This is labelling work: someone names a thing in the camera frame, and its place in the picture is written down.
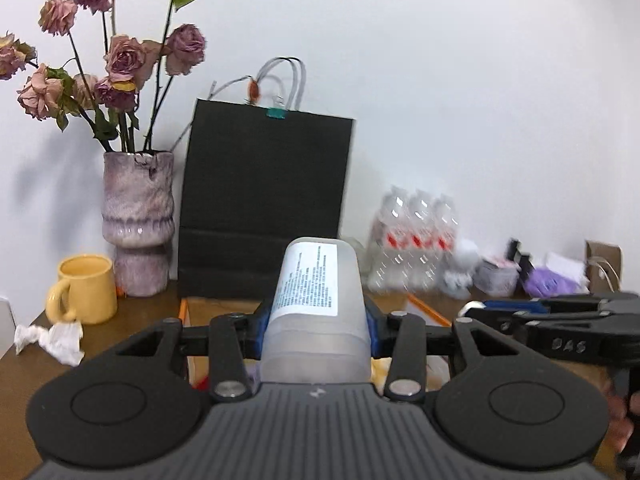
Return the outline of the right hand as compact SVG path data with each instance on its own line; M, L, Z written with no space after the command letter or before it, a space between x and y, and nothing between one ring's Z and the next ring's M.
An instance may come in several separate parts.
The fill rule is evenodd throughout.
M605 383L603 393L608 402L610 418L605 440L616 453L620 453L634 432L634 423L629 418L629 413L639 415L639 393L636 392L625 400L615 393L613 383L609 380Z

